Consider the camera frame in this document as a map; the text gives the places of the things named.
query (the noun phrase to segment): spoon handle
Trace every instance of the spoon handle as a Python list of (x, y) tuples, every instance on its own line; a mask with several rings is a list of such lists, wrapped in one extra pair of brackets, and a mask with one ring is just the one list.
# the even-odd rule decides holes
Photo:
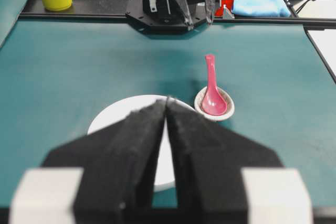
[(208, 69), (208, 89), (216, 89), (216, 72), (215, 72), (215, 56), (212, 54), (205, 56), (205, 61)]

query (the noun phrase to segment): light blue towel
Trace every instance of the light blue towel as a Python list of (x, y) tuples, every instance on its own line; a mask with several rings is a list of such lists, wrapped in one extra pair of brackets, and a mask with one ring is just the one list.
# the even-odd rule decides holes
[(235, 0), (233, 14), (249, 17), (289, 17), (284, 0)]

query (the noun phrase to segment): small white bowl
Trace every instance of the small white bowl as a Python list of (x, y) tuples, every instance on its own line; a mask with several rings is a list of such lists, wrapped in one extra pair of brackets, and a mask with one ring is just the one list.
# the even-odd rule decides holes
[(205, 118), (212, 120), (212, 121), (223, 121), (226, 119), (229, 119), (233, 113), (235, 112), (235, 104), (233, 103), (232, 98), (229, 96), (228, 93), (226, 93), (223, 89), (218, 88), (219, 93), (221, 94), (221, 96), (224, 98), (224, 100), (227, 103), (227, 110), (225, 111), (225, 113), (223, 115), (210, 115), (205, 113), (202, 110), (202, 101), (203, 98), (205, 96), (205, 92), (206, 92), (206, 88), (204, 87), (197, 95), (194, 101), (194, 106), (195, 106), (195, 110), (204, 115)]

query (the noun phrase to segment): white plate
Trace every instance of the white plate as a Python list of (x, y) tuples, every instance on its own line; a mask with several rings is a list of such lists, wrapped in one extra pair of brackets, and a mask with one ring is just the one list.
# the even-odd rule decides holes
[[(128, 97), (118, 102), (115, 102), (104, 110), (102, 110), (95, 119), (93, 119), (88, 134), (105, 128), (108, 125), (116, 123), (125, 119), (131, 111), (139, 110), (143, 107), (153, 104), (156, 100), (166, 100), (167, 97), (163, 95), (137, 95), (135, 97)], [(178, 104), (194, 110), (188, 104), (174, 99)], [(174, 167), (172, 161), (172, 152), (169, 143), (168, 131), (166, 122), (162, 135), (162, 142), (159, 150), (159, 159), (157, 160), (157, 169), (155, 174), (154, 191), (162, 191), (174, 187)]]

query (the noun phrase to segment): pink spoon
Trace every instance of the pink spoon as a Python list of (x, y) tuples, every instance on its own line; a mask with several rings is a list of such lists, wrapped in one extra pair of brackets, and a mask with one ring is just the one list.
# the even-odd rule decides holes
[(210, 115), (223, 115), (227, 109), (227, 104), (217, 88), (215, 56), (206, 55), (205, 61), (208, 68), (208, 86), (202, 101), (202, 109)]

